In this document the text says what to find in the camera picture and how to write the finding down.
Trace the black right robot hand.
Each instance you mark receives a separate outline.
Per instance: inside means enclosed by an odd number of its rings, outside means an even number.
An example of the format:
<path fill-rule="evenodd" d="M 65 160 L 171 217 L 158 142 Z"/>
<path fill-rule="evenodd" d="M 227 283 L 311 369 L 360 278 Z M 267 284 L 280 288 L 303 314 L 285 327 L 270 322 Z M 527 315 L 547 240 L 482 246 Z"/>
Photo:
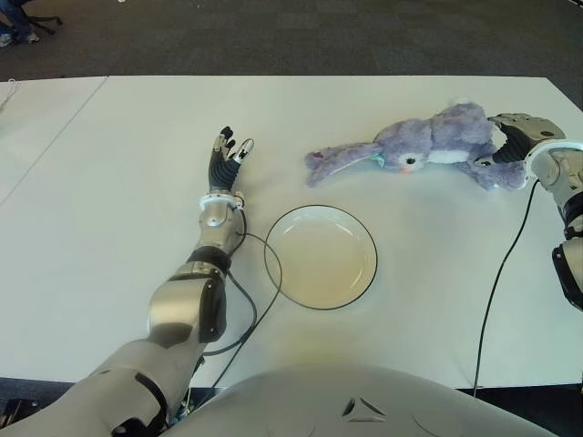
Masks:
<path fill-rule="evenodd" d="M 566 138 L 560 127 L 542 117 L 524 113 L 502 113 L 489 117 L 488 120 L 506 136 L 506 142 L 496 152 L 477 158 L 474 164 L 478 167 L 524 161 L 539 143 Z"/>

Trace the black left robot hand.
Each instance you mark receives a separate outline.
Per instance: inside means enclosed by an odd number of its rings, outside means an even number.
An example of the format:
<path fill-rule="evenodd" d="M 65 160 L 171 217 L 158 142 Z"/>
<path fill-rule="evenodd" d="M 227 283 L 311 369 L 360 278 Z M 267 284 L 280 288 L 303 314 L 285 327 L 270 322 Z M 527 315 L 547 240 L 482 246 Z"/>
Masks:
<path fill-rule="evenodd" d="M 241 164 L 254 148 L 254 140 L 246 138 L 237 145 L 231 127 L 224 127 L 212 146 L 208 167 L 210 191 L 231 191 Z"/>

